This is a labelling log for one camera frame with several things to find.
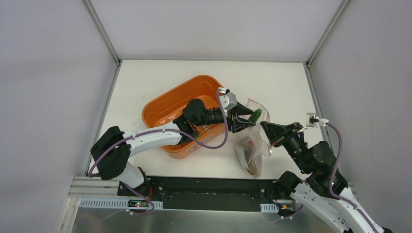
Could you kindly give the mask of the long green chili pepper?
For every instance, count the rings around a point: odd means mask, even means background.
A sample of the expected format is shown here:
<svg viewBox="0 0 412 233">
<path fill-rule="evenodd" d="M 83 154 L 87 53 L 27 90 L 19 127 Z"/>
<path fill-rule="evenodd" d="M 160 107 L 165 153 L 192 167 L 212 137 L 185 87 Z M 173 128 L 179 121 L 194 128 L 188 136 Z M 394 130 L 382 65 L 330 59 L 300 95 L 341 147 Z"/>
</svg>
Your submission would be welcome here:
<svg viewBox="0 0 412 233">
<path fill-rule="evenodd" d="M 248 120 L 250 122 L 256 123 L 259 120 L 261 115 L 262 115 L 262 109 L 258 108 L 253 111 L 253 113 L 249 116 Z"/>
</svg>

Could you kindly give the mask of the clear zip top bag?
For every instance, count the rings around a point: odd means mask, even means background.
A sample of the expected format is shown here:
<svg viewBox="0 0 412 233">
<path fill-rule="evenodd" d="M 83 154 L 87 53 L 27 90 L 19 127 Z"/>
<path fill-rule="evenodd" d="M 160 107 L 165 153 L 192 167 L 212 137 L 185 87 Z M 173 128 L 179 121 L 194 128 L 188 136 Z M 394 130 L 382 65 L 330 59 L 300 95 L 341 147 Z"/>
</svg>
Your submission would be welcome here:
<svg viewBox="0 0 412 233">
<path fill-rule="evenodd" d="M 254 127 L 241 131 L 235 140 L 235 149 L 240 165 L 255 179 L 261 176 L 262 157 L 272 155 L 272 149 L 263 128 L 262 121 L 270 121 L 269 111 L 259 102 L 248 99 L 246 107 L 251 110 L 262 109 L 262 115 Z"/>
</svg>

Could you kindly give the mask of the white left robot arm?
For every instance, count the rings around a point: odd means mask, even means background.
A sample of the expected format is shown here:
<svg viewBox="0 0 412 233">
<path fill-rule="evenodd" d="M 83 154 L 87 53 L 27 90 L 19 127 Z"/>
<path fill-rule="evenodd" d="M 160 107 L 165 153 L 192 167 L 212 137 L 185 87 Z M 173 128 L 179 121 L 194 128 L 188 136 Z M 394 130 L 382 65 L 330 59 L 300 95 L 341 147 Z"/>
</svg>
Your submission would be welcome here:
<svg viewBox="0 0 412 233">
<path fill-rule="evenodd" d="M 219 107 L 206 108 L 201 99 L 192 99 L 178 118 L 141 131 L 122 131 L 119 126 L 110 127 L 90 149 L 94 163 L 87 173 L 88 177 L 116 179 L 128 185 L 136 196 L 145 195 L 148 183 L 142 170 L 128 162 L 130 157 L 153 148 L 188 142 L 216 150 L 226 143 L 229 133 L 255 126 L 257 121 L 252 117 L 255 111 L 238 103 L 235 98 L 222 95 L 218 97 L 218 103 Z M 198 138 L 198 127 L 212 125 L 223 125 L 225 130 L 224 140 L 217 146 L 208 146 Z"/>
</svg>

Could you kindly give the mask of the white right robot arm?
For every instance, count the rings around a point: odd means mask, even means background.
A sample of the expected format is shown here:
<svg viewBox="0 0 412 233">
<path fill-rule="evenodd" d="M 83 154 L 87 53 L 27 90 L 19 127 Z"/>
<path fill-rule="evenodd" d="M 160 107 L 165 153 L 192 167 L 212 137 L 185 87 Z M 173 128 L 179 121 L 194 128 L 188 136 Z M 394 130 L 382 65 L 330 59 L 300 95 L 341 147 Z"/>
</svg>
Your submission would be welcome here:
<svg viewBox="0 0 412 233">
<path fill-rule="evenodd" d="M 347 180 L 338 171 L 339 155 L 334 155 L 326 141 L 309 148 L 304 141 L 304 127 L 298 123 L 280 125 L 260 123 L 272 147 L 284 147 L 305 180 L 285 171 L 274 183 L 282 199 L 301 203 L 326 223 L 335 233 L 389 233 L 379 226 L 355 198 Z"/>
</svg>

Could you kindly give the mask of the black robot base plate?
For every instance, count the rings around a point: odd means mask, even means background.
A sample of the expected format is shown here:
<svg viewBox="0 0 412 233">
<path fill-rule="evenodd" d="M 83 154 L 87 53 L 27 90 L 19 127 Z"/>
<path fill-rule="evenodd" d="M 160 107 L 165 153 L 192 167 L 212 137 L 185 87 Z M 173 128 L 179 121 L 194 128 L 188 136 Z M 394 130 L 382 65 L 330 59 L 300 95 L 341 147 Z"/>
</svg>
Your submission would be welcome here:
<svg viewBox="0 0 412 233">
<path fill-rule="evenodd" d="M 275 180 L 150 176 L 135 191 L 173 210 L 259 212 L 262 204 L 290 200 Z"/>
</svg>

